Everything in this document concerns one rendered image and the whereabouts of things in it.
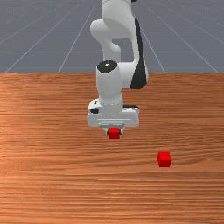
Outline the red cube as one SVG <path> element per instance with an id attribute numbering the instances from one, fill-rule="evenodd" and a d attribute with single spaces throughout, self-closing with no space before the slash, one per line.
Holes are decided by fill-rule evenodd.
<path id="1" fill-rule="evenodd" d="M 108 135 L 110 139 L 119 139 L 120 138 L 120 129 L 119 128 L 109 128 Z"/>
<path id="2" fill-rule="evenodd" d="M 169 152 L 159 152 L 157 162 L 160 167 L 170 167 L 172 162 L 171 154 Z"/>

